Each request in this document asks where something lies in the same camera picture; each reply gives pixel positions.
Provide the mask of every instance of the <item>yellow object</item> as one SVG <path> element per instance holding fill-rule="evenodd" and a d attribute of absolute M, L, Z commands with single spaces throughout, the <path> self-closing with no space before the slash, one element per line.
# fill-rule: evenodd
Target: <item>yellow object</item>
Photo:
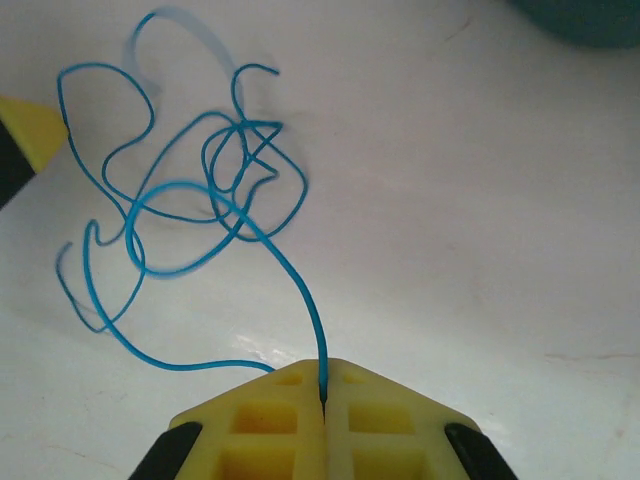
<path fill-rule="evenodd" d="M 0 96 L 0 121 L 36 173 L 67 138 L 60 114 L 35 103 Z"/>
<path fill-rule="evenodd" d="M 469 478 L 444 427 L 471 419 L 337 359 L 323 417 L 317 374 L 294 363 L 175 417 L 202 425 L 175 480 Z"/>

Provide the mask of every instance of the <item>white surface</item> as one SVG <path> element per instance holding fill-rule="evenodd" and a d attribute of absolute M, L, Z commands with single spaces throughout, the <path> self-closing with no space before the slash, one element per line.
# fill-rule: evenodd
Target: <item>white surface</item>
<path fill-rule="evenodd" d="M 494 0 L 181 5 L 240 62 L 282 70 L 249 76 L 246 94 L 250 109 L 290 125 L 281 141 L 310 175 L 308 200 L 276 243 L 315 295 L 331 355 L 469 414 L 522 479 L 636 478 L 638 52 L 559 44 Z M 4 0 L 0 91 L 54 106 L 57 71 L 117 62 L 153 6 Z M 117 175 L 142 171 L 202 108 L 229 105 L 222 73 L 187 36 L 158 24 L 141 45 L 165 86 L 164 123 Z M 121 84 L 90 78 L 70 82 L 68 95 L 97 168 L 144 111 Z M 182 153 L 200 142 L 156 180 L 197 171 Z M 295 188 L 283 179 L 258 220 L 276 218 L 272 205 Z M 164 372 L 85 330 L 53 261 L 94 217 L 116 228 L 67 147 L 0 214 L 7 480 L 126 478 L 172 415 L 258 374 Z M 156 263 L 210 241 L 209 231 L 147 223 Z M 123 252 L 95 263 L 114 308 L 134 281 Z M 66 269 L 82 292 L 78 267 L 76 246 Z M 192 276 L 149 281 L 122 327 L 166 360 L 281 366 L 315 355 L 301 299 L 255 245 L 233 245 Z"/>

